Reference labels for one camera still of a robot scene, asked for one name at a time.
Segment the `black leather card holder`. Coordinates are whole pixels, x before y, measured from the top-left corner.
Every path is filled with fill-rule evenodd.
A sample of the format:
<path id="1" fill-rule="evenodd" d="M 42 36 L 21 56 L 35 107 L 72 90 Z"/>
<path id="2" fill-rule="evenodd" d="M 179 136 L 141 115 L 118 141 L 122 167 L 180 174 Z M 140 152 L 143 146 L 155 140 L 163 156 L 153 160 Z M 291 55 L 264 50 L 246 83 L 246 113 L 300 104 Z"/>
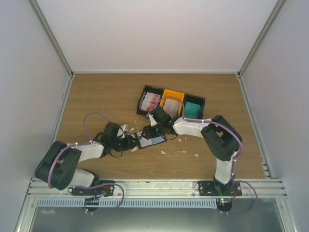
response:
<path id="1" fill-rule="evenodd" d="M 141 136 L 142 131 L 137 131 L 134 133 L 136 139 L 137 139 L 137 145 L 139 149 L 144 149 L 150 146 L 154 146 L 156 144 L 161 144 L 167 141 L 165 136 L 159 136 L 151 139 L 145 139 Z"/>

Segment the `white blue credit card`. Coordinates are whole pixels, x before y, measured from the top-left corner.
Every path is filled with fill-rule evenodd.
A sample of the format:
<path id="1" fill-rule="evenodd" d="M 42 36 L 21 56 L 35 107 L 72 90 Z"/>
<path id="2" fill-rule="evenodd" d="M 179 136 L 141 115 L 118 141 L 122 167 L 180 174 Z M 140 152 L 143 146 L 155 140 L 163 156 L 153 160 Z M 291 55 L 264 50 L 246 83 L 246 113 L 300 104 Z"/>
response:
<path id="1" fill-rule="evenodd" d="M 152 145 L 152 140 L 147 140 L 141 137 L 139 140 L 139 144 L 140 144 L 140 148 L 145 148 L 145 147 Z"/>

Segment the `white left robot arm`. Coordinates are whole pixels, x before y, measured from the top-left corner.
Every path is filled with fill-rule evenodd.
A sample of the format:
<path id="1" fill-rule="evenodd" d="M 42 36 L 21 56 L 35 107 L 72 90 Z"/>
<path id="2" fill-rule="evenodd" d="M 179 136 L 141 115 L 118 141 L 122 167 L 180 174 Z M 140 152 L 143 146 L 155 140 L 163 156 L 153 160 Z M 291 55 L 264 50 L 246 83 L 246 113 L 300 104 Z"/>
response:
<path id="1" fill-rule="evenodd" d="M 109 122 L 103 132 L 86 143 L 67 144 L 55 141 L 35 169 L 35 177 L 47 183 L 51 189 L 64 190 L 67 187 L 82 187 L 88 195 L 99 191 L 99 182 L 92 171 L 79 170 L 80 162 L 100 159 L 112 151 L 123 153 L 136 148 L 138 140 L 127 135 L 128 125 L 119 126 Z"/>

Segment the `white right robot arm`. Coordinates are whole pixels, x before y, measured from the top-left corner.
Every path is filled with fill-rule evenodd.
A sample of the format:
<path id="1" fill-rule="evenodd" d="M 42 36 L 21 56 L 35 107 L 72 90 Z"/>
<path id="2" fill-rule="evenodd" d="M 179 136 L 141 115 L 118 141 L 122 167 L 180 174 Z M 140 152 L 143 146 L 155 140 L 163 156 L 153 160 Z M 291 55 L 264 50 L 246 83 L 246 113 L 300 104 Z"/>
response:
<path id="1" fill-rule="evenodd" d="M 243 146 L 242 137 L 224 117 L 220 115 L 212 119 L 171 117 L 162 107 L 156 107 L 148 113 L 148 118 L 150 125 L 144 127 L 141 133 L 141 136 L 147 140 L 167 134 L 190 135 L 204 139 L 216 158 L 214 191 L 224 196 L 231 190 L 235 179 L 235 162 Z"/>

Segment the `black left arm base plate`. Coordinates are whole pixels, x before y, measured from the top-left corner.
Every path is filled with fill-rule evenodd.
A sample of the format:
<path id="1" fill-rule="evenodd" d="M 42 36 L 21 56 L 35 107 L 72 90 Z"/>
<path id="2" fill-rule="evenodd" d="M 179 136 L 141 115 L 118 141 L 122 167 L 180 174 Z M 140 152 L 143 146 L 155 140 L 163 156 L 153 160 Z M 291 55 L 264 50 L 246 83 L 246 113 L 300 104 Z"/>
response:
<path id="1" fill-rule="evenodd" d="M 114 181 L 112 180 L 99 180 L 91 186 L 97 186 L 105 184 L 104 186 L 92 189 L 84 189 L 78 187 L 69 187 L 68 192 L 73 196 L 113 196 L 114 192 Z"/>

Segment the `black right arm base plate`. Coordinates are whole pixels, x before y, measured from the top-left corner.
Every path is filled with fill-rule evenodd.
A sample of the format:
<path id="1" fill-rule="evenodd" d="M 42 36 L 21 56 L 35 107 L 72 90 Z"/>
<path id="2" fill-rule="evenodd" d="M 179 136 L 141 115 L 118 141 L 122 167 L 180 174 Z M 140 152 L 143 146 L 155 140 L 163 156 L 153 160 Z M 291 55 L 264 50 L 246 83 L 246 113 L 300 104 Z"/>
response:
<path id="1" fill-rule="evenodd" d="M 233 185 L 231 183 L 223 185 L 220 182 L 216 183 L 214 180 L 198 181 L 197 189 L 200 196 L 242 196 L 241 186 L 238 182 L 234 182 Z"/>

